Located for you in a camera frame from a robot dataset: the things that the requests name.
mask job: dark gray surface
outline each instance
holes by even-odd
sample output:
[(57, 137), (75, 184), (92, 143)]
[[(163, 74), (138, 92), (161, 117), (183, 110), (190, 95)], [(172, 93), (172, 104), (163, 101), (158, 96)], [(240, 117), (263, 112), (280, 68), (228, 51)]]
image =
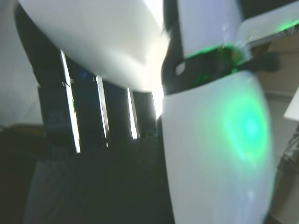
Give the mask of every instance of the dark gray surface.
[(120, 142), (67, 161), (40, 162), (23, 223), (173, 223), (157, 138)]

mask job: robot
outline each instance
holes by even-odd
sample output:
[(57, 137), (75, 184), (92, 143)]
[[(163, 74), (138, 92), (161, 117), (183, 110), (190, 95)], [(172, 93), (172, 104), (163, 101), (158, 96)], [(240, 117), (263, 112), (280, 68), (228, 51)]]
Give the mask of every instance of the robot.
[(299, 1), (259, 9), (246, 0), (20, 4), (58, 49), (103, 80), (143, 92), (163, 86), (176, 224), (264, 222), (275, 177), (271, 120), (255, 70), (243, 65), (250, 42), (299, 24)]

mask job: gray wall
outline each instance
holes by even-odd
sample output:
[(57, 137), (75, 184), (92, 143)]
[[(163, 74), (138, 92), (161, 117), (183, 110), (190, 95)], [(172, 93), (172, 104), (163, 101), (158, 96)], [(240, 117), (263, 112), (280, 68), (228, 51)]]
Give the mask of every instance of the gray wall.
[(19, 40), (15, 0), (0, 0), (0, 125), (41, 124), (37, 82)]

